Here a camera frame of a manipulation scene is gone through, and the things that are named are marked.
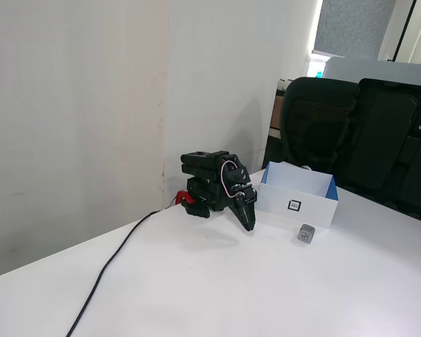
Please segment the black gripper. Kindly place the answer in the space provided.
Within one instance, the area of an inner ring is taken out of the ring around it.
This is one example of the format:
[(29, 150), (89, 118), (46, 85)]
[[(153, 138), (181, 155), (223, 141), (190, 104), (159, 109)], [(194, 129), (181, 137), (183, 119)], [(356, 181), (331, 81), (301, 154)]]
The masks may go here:
[(255, 227), (255, 202), (258, 199), (256, 189), (251, 183), (236, 184), (230, 188), (230, 209), (237, 217), (243, 228), (250, 232)]

